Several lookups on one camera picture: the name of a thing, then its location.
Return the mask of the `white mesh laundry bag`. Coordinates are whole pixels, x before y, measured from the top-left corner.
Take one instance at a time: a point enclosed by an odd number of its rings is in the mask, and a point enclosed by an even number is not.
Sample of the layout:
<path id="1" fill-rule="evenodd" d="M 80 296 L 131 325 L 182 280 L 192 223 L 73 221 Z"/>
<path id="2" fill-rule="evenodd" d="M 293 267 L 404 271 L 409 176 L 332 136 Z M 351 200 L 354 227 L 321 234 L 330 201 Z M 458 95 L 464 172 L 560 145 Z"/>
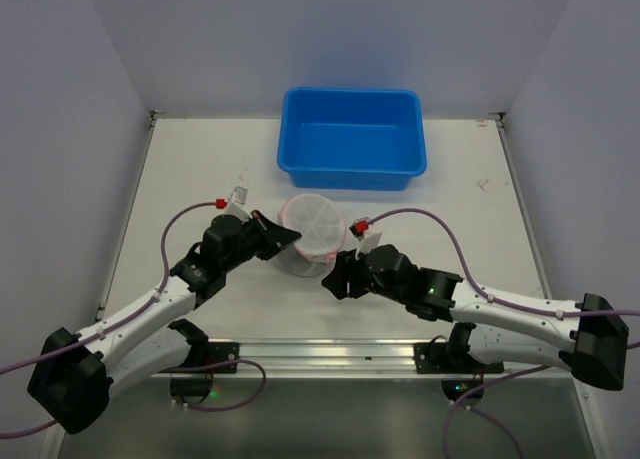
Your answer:
<path id="1" fill-rule="evenodd" d="M 280 209 L 278 223 L 301 234 L 300 239 L 275 257 L 281 269 L 305 278 L 322 276 L 331 270 L 347 234 L 344 215 L 334 202 L 318 194 L 296 195 Z"/>

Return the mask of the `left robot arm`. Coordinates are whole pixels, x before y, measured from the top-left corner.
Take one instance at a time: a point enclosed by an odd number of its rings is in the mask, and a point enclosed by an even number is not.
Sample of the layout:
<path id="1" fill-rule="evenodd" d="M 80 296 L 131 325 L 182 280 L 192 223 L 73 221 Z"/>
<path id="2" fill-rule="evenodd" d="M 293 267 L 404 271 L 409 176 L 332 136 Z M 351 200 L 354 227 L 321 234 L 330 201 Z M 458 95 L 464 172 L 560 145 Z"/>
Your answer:
<path id="1" fill-rule="evenodd" d="M 160 282 L 119 312 L 76 333 L 60 328 L 45 340 L 29 395 L 67 433 L 92 425 L 117 393 L 164 370 L 204 364 L 208 337 L 186 320 L 226 285 L 230 272 L 269 261 L 301 237 L 261 212 L 214 217 L 200 241 Z"/>

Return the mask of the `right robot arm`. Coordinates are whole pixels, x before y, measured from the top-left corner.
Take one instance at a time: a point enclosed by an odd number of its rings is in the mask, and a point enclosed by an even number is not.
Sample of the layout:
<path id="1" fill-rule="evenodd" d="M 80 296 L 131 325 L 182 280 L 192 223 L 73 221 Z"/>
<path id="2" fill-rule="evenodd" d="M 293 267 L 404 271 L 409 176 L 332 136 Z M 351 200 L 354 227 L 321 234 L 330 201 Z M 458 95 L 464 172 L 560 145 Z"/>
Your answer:
<path id="1" fill-rule="evenodd" d="M 629 328 L 601 296 L 574 302 L 503 294 L 455 273 L 418 267 L 392 245 L 339 253 L 322 285 L 338 300 L 374 294 L 420 319 L 452 323 L 452 361 L 556 367 L 599 389 L 624 387 Z"/>

